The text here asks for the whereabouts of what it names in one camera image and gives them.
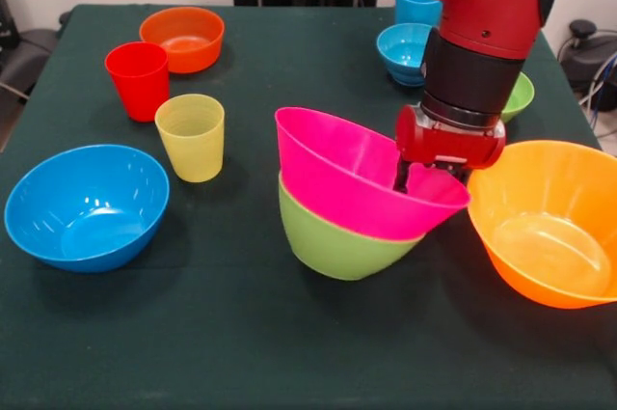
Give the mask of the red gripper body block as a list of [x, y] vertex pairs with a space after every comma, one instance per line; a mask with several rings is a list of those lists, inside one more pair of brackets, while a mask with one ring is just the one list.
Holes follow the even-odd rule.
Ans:
[[419, 107], [405, 105], [395, 123], [395, 143], [403, 161], [466, 170], [491, 167], [506, 143], [504, 123], [492, 130], [467, 130], [429, 118]]

